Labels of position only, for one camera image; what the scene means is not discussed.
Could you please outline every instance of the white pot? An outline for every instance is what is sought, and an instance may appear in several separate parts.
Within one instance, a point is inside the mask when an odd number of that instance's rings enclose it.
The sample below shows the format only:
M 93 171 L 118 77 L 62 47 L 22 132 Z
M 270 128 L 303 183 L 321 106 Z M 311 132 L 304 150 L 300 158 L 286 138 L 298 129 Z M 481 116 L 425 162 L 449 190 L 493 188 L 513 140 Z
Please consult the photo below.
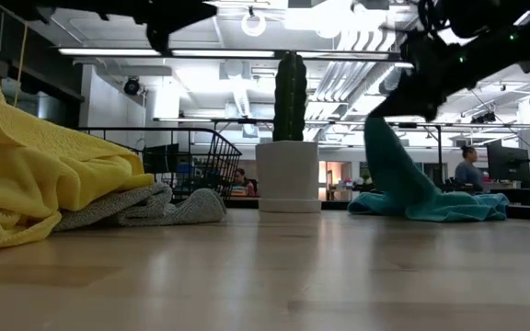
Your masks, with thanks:
M 256 154 L 261 211 L 320 212 L 317 143 L 263 143 Z

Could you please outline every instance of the person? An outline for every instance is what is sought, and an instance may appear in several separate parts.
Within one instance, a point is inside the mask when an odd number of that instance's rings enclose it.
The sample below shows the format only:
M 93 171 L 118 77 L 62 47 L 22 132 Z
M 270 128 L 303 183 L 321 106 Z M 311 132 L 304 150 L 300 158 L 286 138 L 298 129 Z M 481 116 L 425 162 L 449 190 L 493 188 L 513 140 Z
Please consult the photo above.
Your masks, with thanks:
M 481 191 L 482 172 L 474 167 L 474 163 L 478 160 L 478 152 L 471 146 L 462 146 L 461 150 L 464 160 L 455 169 L 455 179 L 460 184 L 471 184 L 474 190 Z
M 245 177 L 245 169 L 238 168 L 235 172 L 235 186 L 245 187 L 249 197 L 255 196 L 255 186 Z

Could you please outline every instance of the black wire basket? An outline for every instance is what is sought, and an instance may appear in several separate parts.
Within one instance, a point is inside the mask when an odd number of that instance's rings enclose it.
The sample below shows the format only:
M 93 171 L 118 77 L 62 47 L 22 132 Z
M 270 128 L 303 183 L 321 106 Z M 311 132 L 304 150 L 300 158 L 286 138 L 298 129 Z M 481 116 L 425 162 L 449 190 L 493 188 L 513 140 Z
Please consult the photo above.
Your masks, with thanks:
M 210 188 L 225 200 L 230 198 L 242 153 L 217 131 L 99 127 L 78 130 L 137 153 L 143 160 L 144 172 L 154 174 L 156 182 L 169 185 L 174 200 L 184 200 L 199 188 Z

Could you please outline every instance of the teal cloth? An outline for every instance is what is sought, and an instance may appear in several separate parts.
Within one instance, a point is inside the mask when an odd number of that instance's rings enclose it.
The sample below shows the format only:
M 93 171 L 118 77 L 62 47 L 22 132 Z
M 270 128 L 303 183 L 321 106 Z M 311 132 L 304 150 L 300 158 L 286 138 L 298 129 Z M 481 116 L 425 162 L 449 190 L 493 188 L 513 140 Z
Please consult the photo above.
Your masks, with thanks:
M 506 219 L 509 201 L 502 194 L 442 193 L 414 165 L 384 119 L 367 119 L 364 134 L 369 171 L 375 186 L 384 194 L 360 194 L 349 204 L 350 213 L 406 216 L 431 222 Z

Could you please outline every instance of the ceiling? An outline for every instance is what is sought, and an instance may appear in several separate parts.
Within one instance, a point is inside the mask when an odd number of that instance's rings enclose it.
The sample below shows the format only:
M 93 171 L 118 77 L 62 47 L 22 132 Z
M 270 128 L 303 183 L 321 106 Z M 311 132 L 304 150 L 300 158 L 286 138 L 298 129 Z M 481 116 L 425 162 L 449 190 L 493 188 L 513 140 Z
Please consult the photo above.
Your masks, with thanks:
M 214 1 L 214 3 L 229 5 L 230 2 Z M 236 6 L 220 6 L 217 17 L 203 20 L 172 34 L 170 47 L 393 51 L 397 49 L 400 36 L 378 29 L 379 25 L 387 23 L 402 28 L 412 26 L 416 19 L 416 9 L 403 5 L 403 1 L 392 1 L 389 11 L 369 11 L 363 8 L 350 20 L 345 19 L 343 15 L 344 9 L 351 3 L 350 0 L 327 0 L 309 11 L 288 9 L 287 0 L 258 2 L 259 5 L 255 6 L 254 12 L 257 17 L 264 17 L 266 28 L 259 36 L 252 37 L 242 29 L 243 17 L 248 12 L 247 3 L 253 2 L 241 0 L 235 2 Z M 58 10 L 53 18 L 51 25 L 31 23 L 30 27 L 58 46 L 150 47 L 145 37 L 144 26 L 134 24 L 129 17 L 111 17 L 108 22 L 102 21 L 97 14 L 62 9 Z M 257 19 L 250 18 L 247 24 L 250 28 L 254 28 L 258 25 Z M 353 33 L 352 29 L 350 33 L 344 32 L 353 26 L 359 32 Z M 111 75 L 111 79 L 117 84 L 125 82 L 127 76 L 140 68 L 151 71 L 156 69 L 158 72 L 161 68 L 171 68 L 180 82 L 182 91 L 180 107 L 186 116 L 202 114 L 213 116 L 215 109 L 222 110 L 224 116 L 227 104 L 236 105 L 240 111 L 243 108 L 241 104 L 243 98 L 248 101 L 246 107 L 259 104 L 260 109 L 264 109 L 262 105 L 269 105 L 272 116 L 272 105 L 275 101 L 273 77 L 278 63 L 268 60 L 243 60 L 244 65 L 250 68 L 250 74 L 245 77 L 247 78 L 245 87 L 239 91 L 238 88 L 231 87 L 230 79 L 225 75 L 223 79 L 221 68 L 223 61 L 122 58 L 97 59 L 93 63 L 100 72 Z M 382 83 L 378 79 L 386 79 L 385 63 L 376 65 L 376 63 L 314 61 L 305 64 L 311 98 L 324 99 L 325 96 L 330 96 L 333 101 L 345 104 L 342 106 L 330 104 L 316 108 L 313 106 L 308 109 L 306 115 L 311 120 L 323 120 L 329 117 L 361 120 L 377 99 L 372 92 Z M 161 86 L 164 81 L 165 77 L 162 75 L 141 76 L 141 82 L 148 89 Z M 482 102 L 488 103 L 492 100 L 495 100 L 496 111 L 499 114 L 512 115 L 517 111 L 518 100 L 527 97 L 528 92 L 530 92 L 530 74 L 523 74 L 518 66 L 513 66 L 480 82 L 473 91 L 462 91 L 450 96 L 448 102 L 441 107 L 438 120 L 468 122 L 470 117 L 462 118 L 460 116 L 462 112 L 471 109 L 479 111 Z M 318 140 L 321 132 L 323 130 L 316 129 L 309 132 L 306 137 Z

